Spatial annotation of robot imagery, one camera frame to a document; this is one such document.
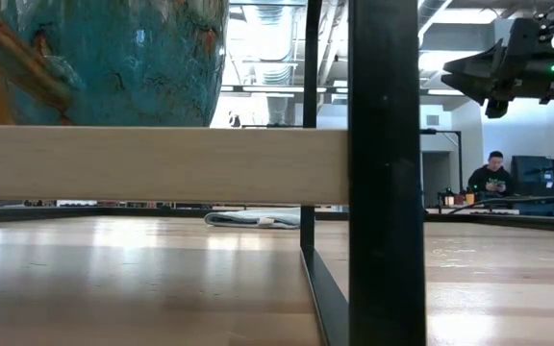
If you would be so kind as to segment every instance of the black machine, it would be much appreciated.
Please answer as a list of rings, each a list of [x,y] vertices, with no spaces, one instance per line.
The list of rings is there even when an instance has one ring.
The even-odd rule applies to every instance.
[[[554,159],[540,156],[512,156],[511,172],[515,194],[554,196]],[[521,215],[554,216],[554,202],[514,204]]]
[[[538,98],[542,105],[554,100],[554,20],[546,14],[518,18],[507,46],[503,39],[490,50],[448,62],[441,80],[484,105],[486,115],[502,117],[516,97]]]

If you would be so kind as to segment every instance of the black metal pole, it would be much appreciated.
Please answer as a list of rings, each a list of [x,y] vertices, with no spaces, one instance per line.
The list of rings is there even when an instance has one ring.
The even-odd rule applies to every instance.
[[[321,0],[307,3],[307,27],[305,29],[305,91],[303,94],[303,127],[317,126],[317,42]],[[315,246],[315,206],[302,206],[300,212],[300,247]]]
[[[349,6],[349,344],[422,346],[417,1]]]
[[[466,187],[463,185],[463,145],[461,145],[461,131],[455,131],[454,133],[457,134],[457,144],[459,145],[459,189],[461,189]]]

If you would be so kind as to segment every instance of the light wood plank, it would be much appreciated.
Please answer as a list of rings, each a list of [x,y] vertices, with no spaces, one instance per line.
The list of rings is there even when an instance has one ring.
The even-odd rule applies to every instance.
[[[0,199],[347,204],[346,131],[0,126]]]

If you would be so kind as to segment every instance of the painted vase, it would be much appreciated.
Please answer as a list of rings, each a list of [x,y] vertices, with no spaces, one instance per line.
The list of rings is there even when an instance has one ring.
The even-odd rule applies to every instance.
[[[227,0],[0,0],[21,125],[208,126]]]

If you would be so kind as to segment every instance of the wooden table surface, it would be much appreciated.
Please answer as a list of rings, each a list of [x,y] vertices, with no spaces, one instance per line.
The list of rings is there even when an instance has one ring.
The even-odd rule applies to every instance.
[[[554,233],[427,224],[429,345],[554,345]],[[347,225],[319,222],[347,291]],[[319,345],[297,231],[0,223],[0,345]]]
[[[347,228],[318,252],[347,293]],[[429,345],[554,346],[554,232],[425,224]]]

